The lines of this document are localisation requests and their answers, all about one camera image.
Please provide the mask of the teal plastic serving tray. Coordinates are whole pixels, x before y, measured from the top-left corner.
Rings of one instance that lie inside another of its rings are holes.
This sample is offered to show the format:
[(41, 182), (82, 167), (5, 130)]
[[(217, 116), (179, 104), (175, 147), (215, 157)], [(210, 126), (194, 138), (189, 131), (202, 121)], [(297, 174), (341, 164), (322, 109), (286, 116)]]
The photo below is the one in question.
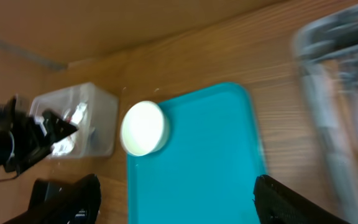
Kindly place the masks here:
[(248, 91), (220, 83), (160, 107), (166, 145), (127, 157), (128, 222), (258, 223), (253, 191), (267, 168)]

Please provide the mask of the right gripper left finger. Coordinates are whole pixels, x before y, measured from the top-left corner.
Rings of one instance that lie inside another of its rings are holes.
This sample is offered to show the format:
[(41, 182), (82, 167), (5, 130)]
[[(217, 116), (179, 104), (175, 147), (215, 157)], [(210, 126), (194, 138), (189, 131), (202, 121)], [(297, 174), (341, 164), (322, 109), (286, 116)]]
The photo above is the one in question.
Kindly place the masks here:
[(35, 181), (29, 207), (4, 224), (95, 223), (101, 206), (101, 184), (89, 174), (73, 184)]

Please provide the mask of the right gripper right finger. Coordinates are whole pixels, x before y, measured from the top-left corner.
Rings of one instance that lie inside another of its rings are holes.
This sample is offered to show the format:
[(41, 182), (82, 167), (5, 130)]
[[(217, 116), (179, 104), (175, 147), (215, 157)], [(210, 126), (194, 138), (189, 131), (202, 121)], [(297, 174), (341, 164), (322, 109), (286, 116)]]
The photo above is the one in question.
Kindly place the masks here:
[(256, 178), (254, 197), (261, 224), (348, 224), (269, 175)]

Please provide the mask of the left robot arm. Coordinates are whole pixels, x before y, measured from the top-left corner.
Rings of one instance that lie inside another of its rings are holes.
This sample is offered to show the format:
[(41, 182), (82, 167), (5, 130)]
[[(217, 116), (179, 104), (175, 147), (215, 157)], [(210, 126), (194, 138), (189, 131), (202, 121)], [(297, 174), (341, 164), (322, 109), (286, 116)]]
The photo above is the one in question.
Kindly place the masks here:
[(28, 115), (24, 102), (14, 96), (0, 105), (0, 166), (20, 175), (51, 154), (53, 144), (77, 130), (52, 110), (42, 112), (40, 119)]

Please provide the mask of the white napkin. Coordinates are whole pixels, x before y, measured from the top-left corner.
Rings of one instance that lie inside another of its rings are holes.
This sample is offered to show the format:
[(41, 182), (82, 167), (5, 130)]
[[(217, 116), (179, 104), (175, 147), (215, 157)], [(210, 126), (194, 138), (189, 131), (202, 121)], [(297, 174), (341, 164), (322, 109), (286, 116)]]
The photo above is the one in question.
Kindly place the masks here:
[(83, 150), (82, 127), (88, 119), (88, 104), (80, 102), (74, 108), (67, 109), (63, 114), (63, 118), (65, 121), (75, 125), (78, 130), (52, 146), (52, 157), (78, 157)]

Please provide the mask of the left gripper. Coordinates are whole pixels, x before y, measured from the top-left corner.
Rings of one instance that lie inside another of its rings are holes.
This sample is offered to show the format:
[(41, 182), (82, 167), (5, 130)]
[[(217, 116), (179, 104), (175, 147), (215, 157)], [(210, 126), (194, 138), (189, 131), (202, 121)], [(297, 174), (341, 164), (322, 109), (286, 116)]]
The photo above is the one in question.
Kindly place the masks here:
[(53, 143), (78, 130), (52, 110), (36, 117), (27, 108), (27, 100), (17, 95), (0, 105), (0, 166), (6, 172), (25, 172), (51, 154)]

